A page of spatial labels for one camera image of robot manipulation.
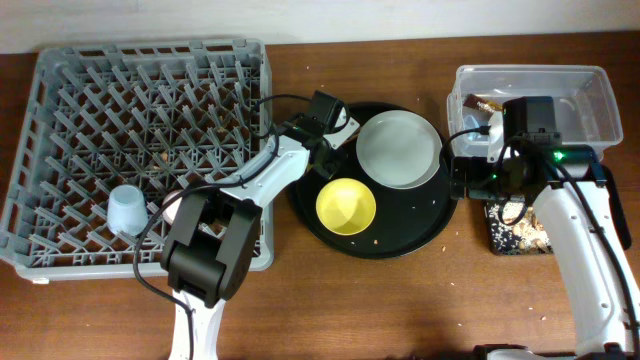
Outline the pink plastic cup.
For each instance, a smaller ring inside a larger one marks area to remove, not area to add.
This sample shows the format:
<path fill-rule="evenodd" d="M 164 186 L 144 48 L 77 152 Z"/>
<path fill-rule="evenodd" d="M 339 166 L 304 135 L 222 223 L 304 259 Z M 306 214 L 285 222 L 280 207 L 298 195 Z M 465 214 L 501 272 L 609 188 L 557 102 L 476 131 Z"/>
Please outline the pink plastic cup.
<path fill-rule="evenodd" d="M 180 207 L 181 198 L 178 196 L 179 191 L 175 190 L 169 193 L 163 200 L 163 204 L 170 202 L 170 205 L 162 212 L 162 217 L 169 225 L 173 224 Z"/>

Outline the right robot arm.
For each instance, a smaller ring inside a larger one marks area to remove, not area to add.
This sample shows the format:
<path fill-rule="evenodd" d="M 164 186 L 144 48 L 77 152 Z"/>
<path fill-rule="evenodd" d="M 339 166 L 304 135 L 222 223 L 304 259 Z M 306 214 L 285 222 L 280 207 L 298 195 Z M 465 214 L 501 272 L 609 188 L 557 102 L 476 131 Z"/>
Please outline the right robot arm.
<path fill-rule="evenodd" d="M 594 145 L 574 139 L 549 96 L 465 106 L 489 114 L 478 156 L 445 162 L 453 196 L 533 210 L 566 286 L 579 359 L 639 356 L 639 287 L 611 210 L 611 185 Z"/>

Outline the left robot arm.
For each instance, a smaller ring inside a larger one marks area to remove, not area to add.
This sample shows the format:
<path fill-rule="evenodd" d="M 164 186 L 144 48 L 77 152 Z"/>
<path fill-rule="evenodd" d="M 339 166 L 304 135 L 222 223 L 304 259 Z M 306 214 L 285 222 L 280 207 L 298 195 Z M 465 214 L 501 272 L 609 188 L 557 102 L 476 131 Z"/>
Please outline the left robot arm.
<path fill-rule="evenodd" d="M 176 306 L 171 358 L 216 358 L 224 306 L 249 272 L 265 208 L 308 170 L 329 178 L 343 161 L 340 147 L 358 122 L 327 93 L 307 101 L 307 111 L 270 127 L 265 147 L 235 173 L 164 201 L 164 210 L 177 207 L 160 260 Z"/>

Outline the light blue plastic cup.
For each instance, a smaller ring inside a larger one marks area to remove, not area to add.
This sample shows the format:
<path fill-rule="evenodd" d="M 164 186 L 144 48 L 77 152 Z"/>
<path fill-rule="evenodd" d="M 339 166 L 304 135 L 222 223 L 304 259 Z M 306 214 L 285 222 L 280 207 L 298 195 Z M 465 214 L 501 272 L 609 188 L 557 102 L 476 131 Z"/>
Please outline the light blue plastic cup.
<path fill-rule="evenodd" d="M 109 194 L 107 226 L 120 233 L 138 236 L 148 223 L 146 203 L 142 191 L 133 185 L 119 185 Z"/>

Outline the food scraps pile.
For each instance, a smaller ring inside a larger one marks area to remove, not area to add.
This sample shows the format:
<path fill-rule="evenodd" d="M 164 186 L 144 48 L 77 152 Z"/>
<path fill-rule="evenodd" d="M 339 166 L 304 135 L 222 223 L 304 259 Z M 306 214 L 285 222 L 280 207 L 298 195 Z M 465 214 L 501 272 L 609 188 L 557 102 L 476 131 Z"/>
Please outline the food scraps pile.
<path fill-rule="evenodd" d="M 515 224 L 523 205 L 507 203 L 504 206 L 488 203 L 486 215 L 491 250 L 497 255 L 550 254 L 552 247 L 544 226 L 538 221 L 533 208 L 528 207 L 524 216 Z"/>

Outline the grey round plate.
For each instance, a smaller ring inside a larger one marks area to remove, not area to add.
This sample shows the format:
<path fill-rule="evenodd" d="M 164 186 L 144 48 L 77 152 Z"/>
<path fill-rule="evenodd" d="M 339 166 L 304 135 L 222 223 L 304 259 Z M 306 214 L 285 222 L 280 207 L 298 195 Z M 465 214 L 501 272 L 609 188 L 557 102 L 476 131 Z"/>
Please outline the grey round plate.
<path fill-rule="evenodd" d="M 376 183 L 396 190 L 417 188 L 438 172 L 442 140 L 425 118 L 405 110 L 373 116 L 356 140 L 356 157 Z"/>

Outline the yellow bowl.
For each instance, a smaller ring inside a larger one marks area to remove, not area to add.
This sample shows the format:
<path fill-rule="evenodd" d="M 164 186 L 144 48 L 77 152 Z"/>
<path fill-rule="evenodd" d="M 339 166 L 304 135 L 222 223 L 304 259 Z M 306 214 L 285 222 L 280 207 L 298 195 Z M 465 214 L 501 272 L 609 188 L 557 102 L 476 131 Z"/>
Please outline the yellow bowl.
<path fill-rule="evenodd" d="M 373 192 L 364 183 L 340 178 L 320 190 L 315 210 L 327 230 L 340 236 L 352 236 L 373 223 L 377 204 Z"/>

